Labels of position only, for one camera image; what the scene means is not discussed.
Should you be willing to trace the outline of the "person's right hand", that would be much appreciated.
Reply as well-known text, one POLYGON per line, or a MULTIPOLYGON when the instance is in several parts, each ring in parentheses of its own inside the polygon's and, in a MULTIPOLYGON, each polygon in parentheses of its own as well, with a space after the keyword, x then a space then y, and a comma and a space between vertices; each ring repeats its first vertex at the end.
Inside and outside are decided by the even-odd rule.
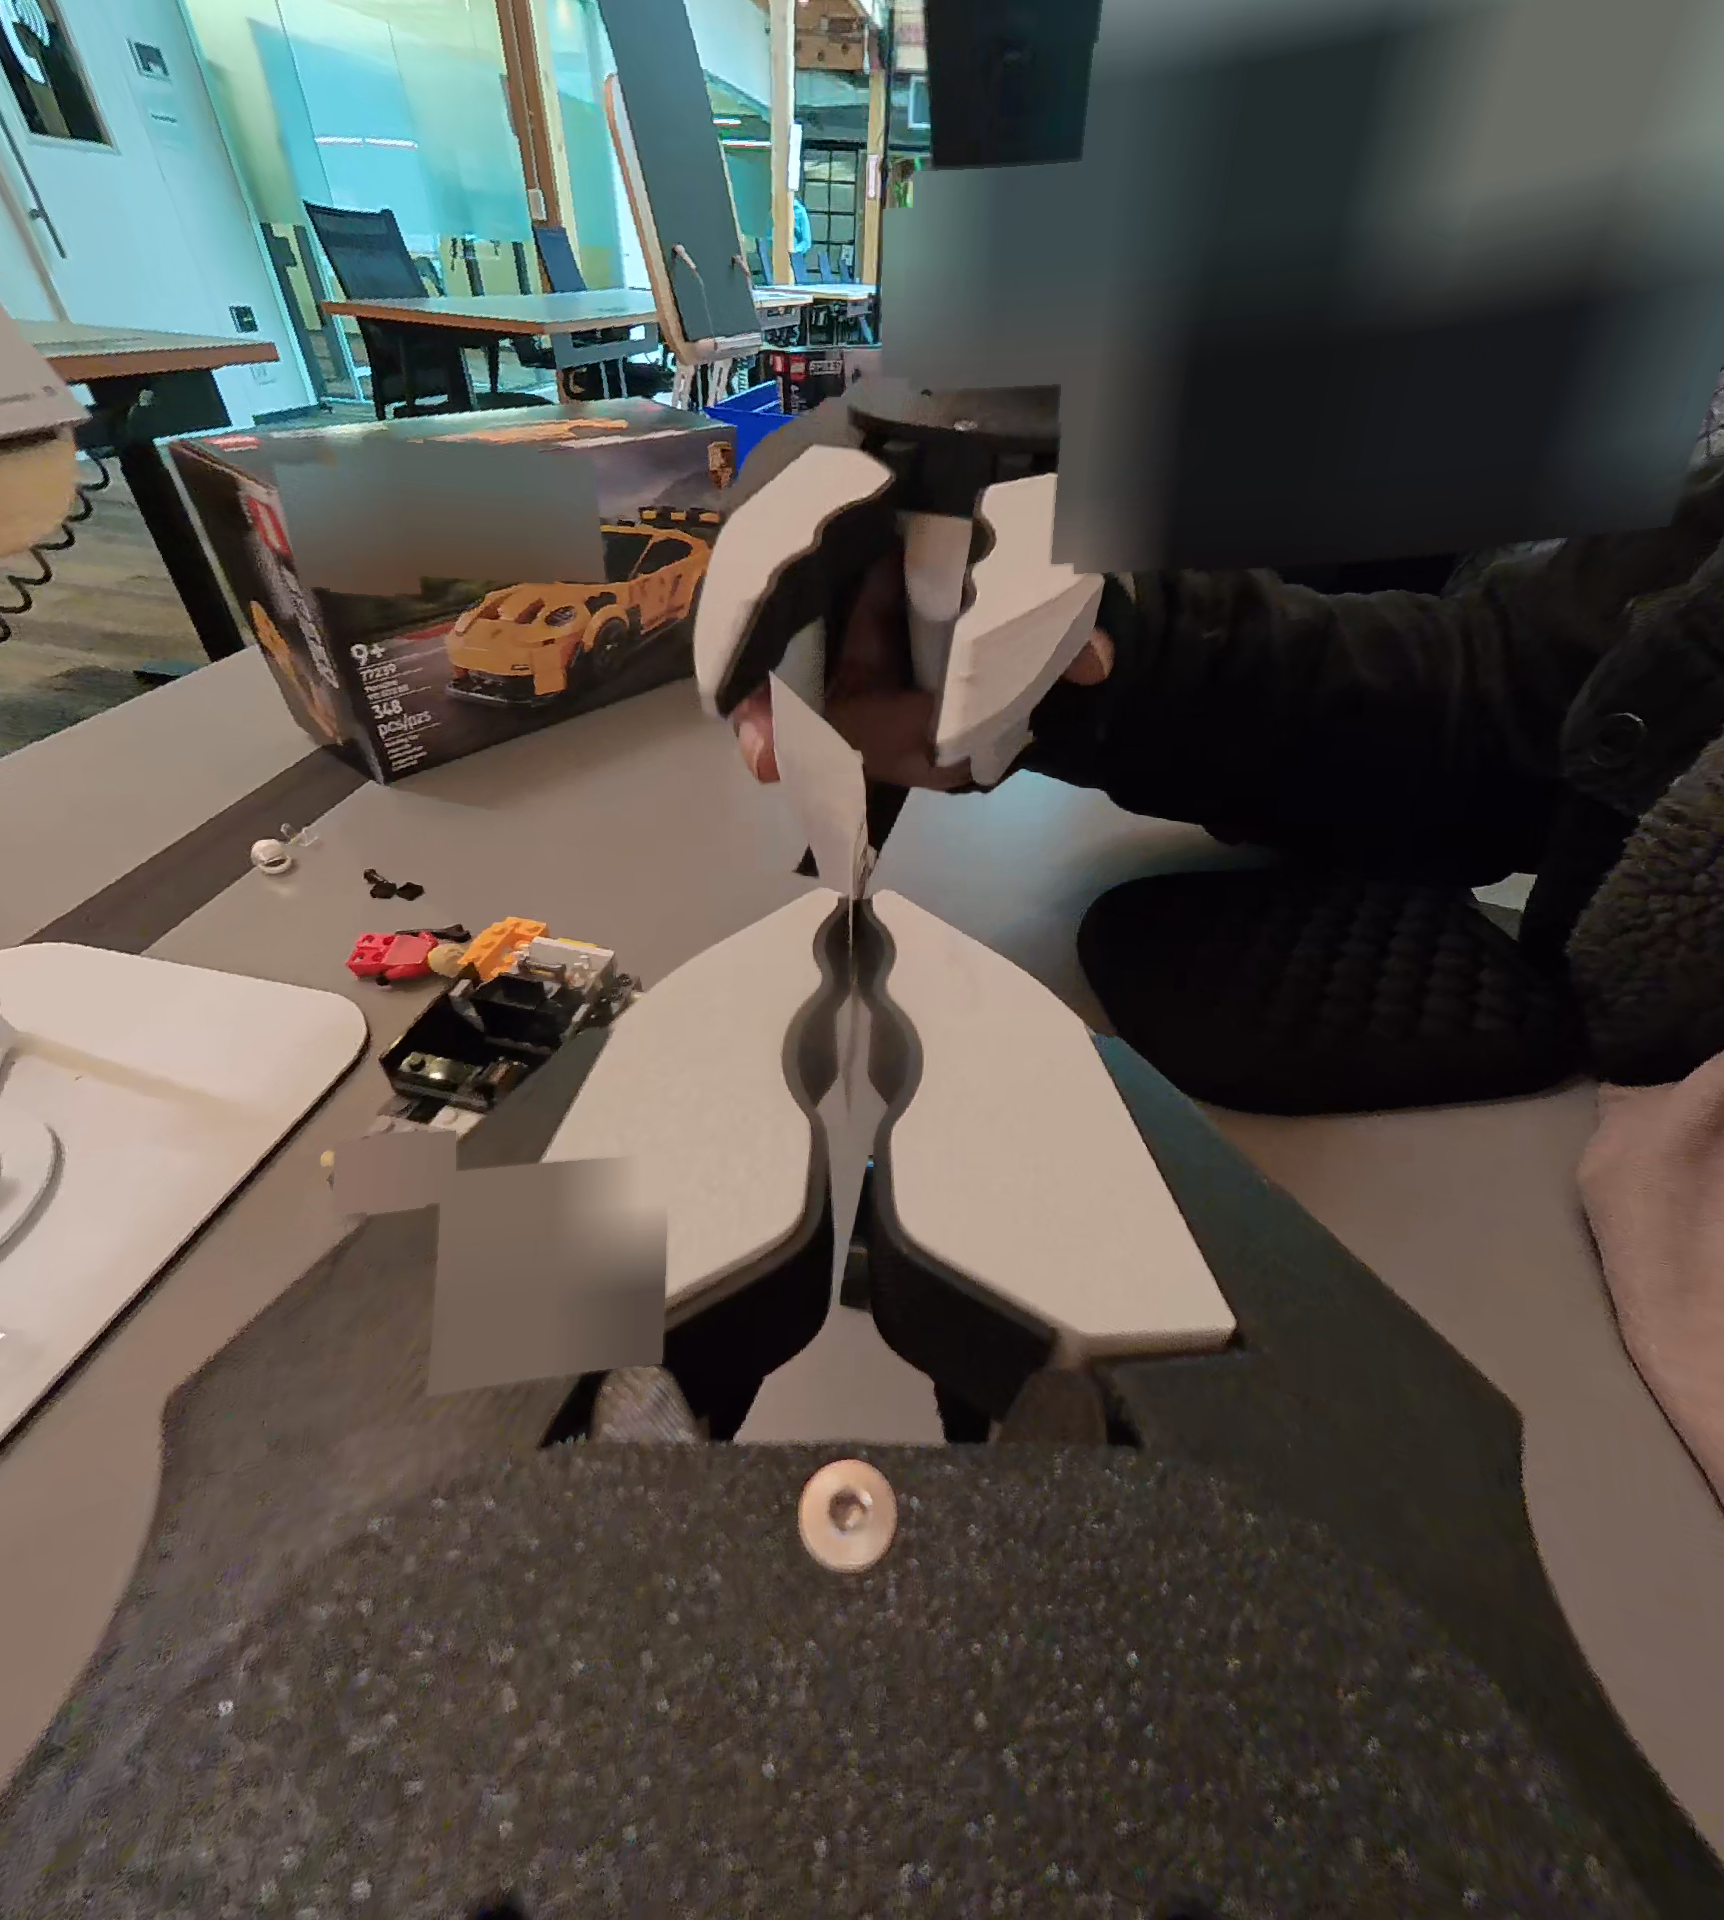
MULTIPOLYGON (((1099 686, 1113 673, 1113 641, 1091 627, 1084 649, 1062 680, 1099 686)), ((971 779, 962 765, 943 765, 933 754, 934 697, 916 683, 906 639, 905 560, 892 548, 850 600, 849 625, 827 667, 827 722, 864 761, 871 782, 899 791, 987 793, 992 782, 971 779)), ((778 784, 773 695, 758 688, 731 714, 741 761, 761 784, 778 784)))

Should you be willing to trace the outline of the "black leaning board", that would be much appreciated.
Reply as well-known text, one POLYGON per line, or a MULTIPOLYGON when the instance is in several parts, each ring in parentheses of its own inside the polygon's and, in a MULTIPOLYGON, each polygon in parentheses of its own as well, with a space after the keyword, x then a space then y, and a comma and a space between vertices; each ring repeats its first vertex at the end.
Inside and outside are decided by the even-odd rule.
POLYGON ((761 316, 682 4, 601 4, 611 141, 626 176, 657 329, 678 361, 747 355, 761 316))

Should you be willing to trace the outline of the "long wooden background table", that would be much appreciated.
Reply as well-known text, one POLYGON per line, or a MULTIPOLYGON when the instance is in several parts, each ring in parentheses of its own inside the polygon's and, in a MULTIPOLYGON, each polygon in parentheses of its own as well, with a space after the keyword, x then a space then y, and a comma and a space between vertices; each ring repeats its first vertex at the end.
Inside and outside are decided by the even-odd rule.
POLYGON ((412 399, 414 388, 414 347, 412 337, 436 333, 440 347, 499 344, 516 339, 545 339, 555 354, 558 372, 589 365, 619 365, 642 354, 639 343, 597 343, 576 344, 586 333, 632 333, 643 329, 678 365, 678 399, 695 389, 695 372, 716 365, 752 358, 764 347, 764 332, 796 319, 822 294, 821 287, 752 288, 752 323, 716 326, 708 323, 699 339, 682 333, 680 316, 663 315, 663 305, 650 291, 579 291, 579 294, 530 294, 530 297, 423 297, 423 299, 326 299, 323 316, 355 323, 376 333, 370 351, 370 389, 376 416, 383 420, 383 383, 389 369, 400 375, 407 417, 423 409, 412 399))

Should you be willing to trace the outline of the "white stand base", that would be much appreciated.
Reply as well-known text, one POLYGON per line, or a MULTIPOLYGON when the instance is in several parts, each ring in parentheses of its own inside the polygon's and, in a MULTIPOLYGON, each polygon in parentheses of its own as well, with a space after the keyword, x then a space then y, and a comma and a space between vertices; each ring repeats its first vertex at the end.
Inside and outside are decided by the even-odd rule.
POLYGON ((334 993, 0 949, 0 1448, 366 1048, 334 993))

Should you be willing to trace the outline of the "blue storage bin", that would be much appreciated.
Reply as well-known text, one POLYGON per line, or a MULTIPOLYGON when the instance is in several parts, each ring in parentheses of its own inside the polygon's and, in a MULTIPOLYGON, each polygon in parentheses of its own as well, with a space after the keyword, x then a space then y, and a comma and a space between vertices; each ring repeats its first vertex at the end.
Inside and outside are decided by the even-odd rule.
POLYGON ((750 459, 752 449, 790 425, 793 413, 786 406, 786 389, 780 381, 758 381, 738 395, 724 395, 702 406, 706 420, 731 431, 733 441, 733 472, 750 459))

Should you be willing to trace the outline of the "black office chair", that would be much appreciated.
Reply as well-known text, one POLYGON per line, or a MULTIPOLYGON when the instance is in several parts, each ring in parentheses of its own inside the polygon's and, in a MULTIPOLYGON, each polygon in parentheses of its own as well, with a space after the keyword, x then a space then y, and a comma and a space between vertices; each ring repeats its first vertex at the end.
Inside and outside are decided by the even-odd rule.
MULTIPOLYGON (((426 297, 414 255, 393 211, 344 211, 314 201, 303 208, 347 304, 426 297)), ((366 354, 370 404, 377 420, 475 409, 458 332, 363 316, 355 319, 355 329, 366 354)))

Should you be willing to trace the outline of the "black fleece jacket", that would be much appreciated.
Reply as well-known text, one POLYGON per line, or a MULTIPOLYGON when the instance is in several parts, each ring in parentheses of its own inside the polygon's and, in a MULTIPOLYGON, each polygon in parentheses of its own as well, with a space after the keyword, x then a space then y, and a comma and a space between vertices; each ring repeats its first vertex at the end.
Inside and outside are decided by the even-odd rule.
POLYGON ((1526 925, 1560 949, 1591 1070, 1619 1087, 1724 1052, 1724 435, 1673 532, 1684 560, 1623 606, 1563 733, 1581 876, 1549 858, 1556 894, 1526 925))

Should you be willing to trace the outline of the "wooden side desk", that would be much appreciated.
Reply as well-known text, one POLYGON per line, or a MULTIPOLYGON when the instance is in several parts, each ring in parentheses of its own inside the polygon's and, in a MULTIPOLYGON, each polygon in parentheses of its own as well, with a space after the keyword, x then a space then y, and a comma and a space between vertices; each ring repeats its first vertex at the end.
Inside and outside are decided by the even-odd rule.
POLYGON ((278 344, 257 333, 201 339, 27 319, 16 329, 67 388, 90 395, 90 417, 100 435, 96 449, 111 452, 201 655, 239 655, 244 637, 235 606, 219 583, 160 444, 228 428, 219 372, 279 365, 278 344))

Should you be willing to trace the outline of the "black brick car chassis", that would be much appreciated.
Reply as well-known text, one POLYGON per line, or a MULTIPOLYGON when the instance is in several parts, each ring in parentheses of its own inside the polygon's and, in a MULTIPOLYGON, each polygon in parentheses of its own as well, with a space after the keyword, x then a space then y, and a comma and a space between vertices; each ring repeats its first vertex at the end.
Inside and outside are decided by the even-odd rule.
POLYGON ((394 985, 433 998, 380 1052, 387 1122, 464 1135, 569 1041, 611 1027, 642 993, 642 981, 607 946, 558 935, 538 918, 506 917, 470 935, 458 978, 394 985))

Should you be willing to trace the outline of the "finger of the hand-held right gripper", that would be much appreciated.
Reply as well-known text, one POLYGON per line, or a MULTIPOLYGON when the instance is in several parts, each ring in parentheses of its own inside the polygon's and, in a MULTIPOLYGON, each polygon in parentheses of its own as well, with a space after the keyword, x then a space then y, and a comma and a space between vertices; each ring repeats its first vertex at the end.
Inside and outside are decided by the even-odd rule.
POLYGON ((719 721, 889 551, 899 474, 861 449, 808 449, 719 532, 695 609, 695 680, 719 721))
POLYGON ((1006 782, 1031 747, 1041 700, 1098 625, 1105 576, 1053 558, 1056 506, 1056 474, 996 483, 973 506, 933 757, 979 791, 1006 782))

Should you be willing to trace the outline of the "grey desk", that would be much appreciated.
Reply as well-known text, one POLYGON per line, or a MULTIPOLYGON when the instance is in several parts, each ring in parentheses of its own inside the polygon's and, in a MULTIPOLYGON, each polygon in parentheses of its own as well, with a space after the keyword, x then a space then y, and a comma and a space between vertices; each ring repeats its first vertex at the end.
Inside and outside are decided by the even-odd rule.
MULTIPOLYGON (((796 890, 778 798, 688 686, 400 786, 303 757, 232 658, 0 761, 0 949, 139 946, 335 989, 363 869, 436 921, 538 917, 661 978, 796 890), (279 824, 316 831, 253 870, 279 824)), ((316 1157, 361 1132, 361 1070, 0 1452, 0 1787, 127 1591, 163 1404, 338 1238, 316 1157)), ((1213 1122, 1511 1397, 1526 1500, 1585 1654, 1724 1858, 1724 1514, 1623 1356, 1572 1175, 1596 1096, 1213 1122)))

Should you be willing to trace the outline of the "toy car set box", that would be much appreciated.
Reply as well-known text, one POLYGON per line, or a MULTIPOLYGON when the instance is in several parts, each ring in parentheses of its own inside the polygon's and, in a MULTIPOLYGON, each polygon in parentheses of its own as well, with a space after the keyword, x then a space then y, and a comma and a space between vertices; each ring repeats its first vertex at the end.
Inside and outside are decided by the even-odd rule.
POLYGON ((398 784, 691 673, 737 428, 661 400, 166 445, 284 704, 398 784))

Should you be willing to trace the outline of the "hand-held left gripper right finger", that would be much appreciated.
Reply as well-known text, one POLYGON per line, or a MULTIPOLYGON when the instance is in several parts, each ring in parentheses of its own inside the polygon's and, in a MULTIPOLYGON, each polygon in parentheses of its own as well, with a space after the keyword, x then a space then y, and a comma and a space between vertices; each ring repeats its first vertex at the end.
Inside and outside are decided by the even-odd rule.
POLYGON ((1090 1026, 901 894, 859 917, 873 1315, 919 1369, 1213 1356, 1237 1315, 1090 1026))

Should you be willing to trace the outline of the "red brick piece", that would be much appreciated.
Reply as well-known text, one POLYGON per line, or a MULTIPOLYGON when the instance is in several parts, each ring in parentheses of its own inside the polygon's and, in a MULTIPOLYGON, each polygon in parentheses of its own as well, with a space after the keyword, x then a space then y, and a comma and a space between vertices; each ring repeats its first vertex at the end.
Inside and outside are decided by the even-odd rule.
POLYGON ((414 928, 403 932, 366 932, 347 956, 347 975, 361 984, 412 985, 454 981, 463 975, 472 935, 454 928, 414 928))

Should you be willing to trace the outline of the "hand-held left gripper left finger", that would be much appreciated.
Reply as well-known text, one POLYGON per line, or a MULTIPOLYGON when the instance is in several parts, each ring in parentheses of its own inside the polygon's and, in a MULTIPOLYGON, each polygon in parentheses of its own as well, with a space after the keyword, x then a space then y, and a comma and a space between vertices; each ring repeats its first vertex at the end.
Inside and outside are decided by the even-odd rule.
POLYGON ((663 1329, 738 1315, 764 1286, 821 1327, 832 1178, 821 1103, 849 898, 808 890, 647 989, 598 1035, 542 1164, 614 1164, 663 1223, 663 1329))

